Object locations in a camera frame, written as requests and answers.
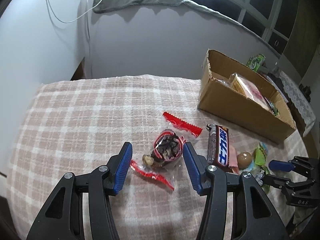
metal screw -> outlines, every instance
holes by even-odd
[[[66,179],[72,178],[72,172],[67,172],[66,174],[64,174],[64,177],[65,177]]]
[[[246,178],[246,179],[250,179],[251,178],[251,173],[250,172],[243,172],[242,175]]]
[[[209,171],[216,171],[216,170],[217,170],[217,167],[214,166],[214,165],[209,165],[209,166],[208,166],[208,170],[209,170]]]
[[[107,169],[108,167],[106,165],[102,165],[99,167],[99,171],[102,171],[102,172],[106,171]]]

torn red wrapper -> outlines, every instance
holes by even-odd
[[[144,165],[138,165],[134,160],[131,160],[130,167],[134,171],[140,173],[142,176],[160,181],[163,184],[167,185],[170,189],[174,190],[174,186],[172,186],[164,176],[152,171],[150,168]]]
[[[168,112],[164,112],[163,116],[166,119],[166,121],[172,123],[174,128],[177,128],[179,130],[185,130],[187,132],[191,132],[195,138],[197,138],[202,131],[202,128],[197,127],[195,125],[192,125],[190,123],[187,123],[187,122],[179,119],[178,117],[175,117],[174,115],[169,114]]]

plaid blanket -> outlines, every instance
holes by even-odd
[[[89,173],[118,154],[123,143],[133,145],[133,159],[141,160],[161,131],[162,113],[168,111],[204,128],[216,123],[229,128],[237,151],[252,152],[259,141],[267,144],[268,160],[287,161],[307,156],[296,131],[275,145],[253,132],[198,110],[199,80],[155,77],[117,77],[42,85],[25,115],[17,137],[8,175],[8,201],[22,239],[60,178],[68,171]],[[194,143],[206,156],[208,132]],[[299,175],[289,174],[295,181]],[[111,205],[116,228],[126,239],[195,239],[205,197],[192,189],[183,160],[172,192],[161,184],[139,177],[129,169],[124,188]],[[268,194],[286,224],[294,208],[285,205],[278,189]],[[84,194],[84,230],[92,239],[88,200]],[[230,239],[232,196],[228,196],[225,238]]]

bag of treats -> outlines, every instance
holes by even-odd
[[[243,94],[245,97],[252,99],[264,109],[270,111],[268,103],[255,84],[237,73],[234,73],[230,76],[229,83],[231,88]]]
[[[175,167],[182,156],[186,141],[196,139],[202,129],[187,123],[168,112],[163,113],[164,124],[152,142],[141,163],[131,163],[131,168],[145,177],[158,180],[174,190]]]

brown ball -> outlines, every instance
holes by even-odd
[[[240,170],[246,169],[252,162],[252,156],[249,152],[242,152],[237,156],[238,168]]]

